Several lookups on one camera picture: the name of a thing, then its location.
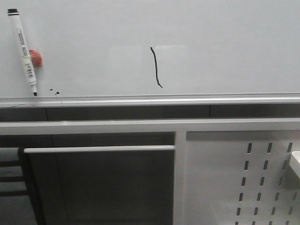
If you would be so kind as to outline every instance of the metal ledge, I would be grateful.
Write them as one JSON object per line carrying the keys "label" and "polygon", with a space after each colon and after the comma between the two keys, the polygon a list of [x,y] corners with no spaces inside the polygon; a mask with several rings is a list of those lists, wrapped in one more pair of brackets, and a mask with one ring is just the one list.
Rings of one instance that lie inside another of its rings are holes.
{"label": "metal ledge", "polygon": [[0,122],[0,135],[300,130],[300,118]]}
{"label": "metal ledge", "polygon": [[96,147],[67,147],[67,148],[30,148],[24,153],[71,153],[99,151],[152,151],[175,150],[174,145],[139,145],[139,146],[96,146]]}
{"label": "metal ledge", "polygon": [[300,93],[0,98],[0,108],[300,103]]}

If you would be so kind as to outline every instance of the perforated panel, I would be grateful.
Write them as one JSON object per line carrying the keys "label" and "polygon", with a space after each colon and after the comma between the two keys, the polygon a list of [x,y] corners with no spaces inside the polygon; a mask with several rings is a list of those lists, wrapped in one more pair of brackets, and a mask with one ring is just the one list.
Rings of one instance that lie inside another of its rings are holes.
{"label": "perforated panel", "polygon": [[184,225],[299,225],[300,132],[187,134]]}

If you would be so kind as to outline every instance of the whiteboard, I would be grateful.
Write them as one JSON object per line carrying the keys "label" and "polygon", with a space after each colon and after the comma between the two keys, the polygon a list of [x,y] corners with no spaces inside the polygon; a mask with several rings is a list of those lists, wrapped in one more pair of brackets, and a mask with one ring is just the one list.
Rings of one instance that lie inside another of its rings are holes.
{"label": "whiteboard", "polygon": [[0,98],[33,96],[8,8],[43,55],[37,98],[300,92],[298,0],[2,0],[0,8]]}

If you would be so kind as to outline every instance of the red magnet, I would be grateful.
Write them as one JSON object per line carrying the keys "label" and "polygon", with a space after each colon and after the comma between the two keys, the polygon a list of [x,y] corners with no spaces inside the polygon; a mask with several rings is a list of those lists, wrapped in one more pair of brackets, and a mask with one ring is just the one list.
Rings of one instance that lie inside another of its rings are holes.
{"label": "red magnet", "polygon": [[29,49],[29,54],[31,56],[31,61],[32,61],[33,67],[35,67],[35,68],[40,67],[42,64],[41,53],[37,50]]}

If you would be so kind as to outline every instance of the black marker line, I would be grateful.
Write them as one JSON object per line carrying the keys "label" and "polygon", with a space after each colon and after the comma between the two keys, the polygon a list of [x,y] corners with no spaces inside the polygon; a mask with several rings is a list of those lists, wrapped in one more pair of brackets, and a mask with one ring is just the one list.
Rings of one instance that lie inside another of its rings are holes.
{"label": "black marker line", "polygon": [[158,84],[161,88],[163,88],[163,86],[160,85],[159,80],[158,80],[158,62],[156,61],[156,55],[155,55],[155,52],[154,52],[153,48],[150,47],[150,49],[151,49],[151,51],[152,51],[152,53],[153,53],[153,56],[154,56],[155,72],[156,72],[156,81],[157,81],[157,84]]}

